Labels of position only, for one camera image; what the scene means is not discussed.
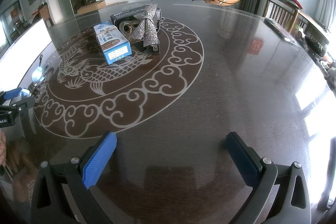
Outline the person's left hand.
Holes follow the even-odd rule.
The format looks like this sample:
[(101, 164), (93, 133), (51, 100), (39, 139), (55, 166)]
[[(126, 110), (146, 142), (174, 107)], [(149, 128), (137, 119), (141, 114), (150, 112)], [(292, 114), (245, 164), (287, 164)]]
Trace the person's left hand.
[(1, 130), (0, 165), (3, 167), (6, 165), (6, 135), (3, 130)]

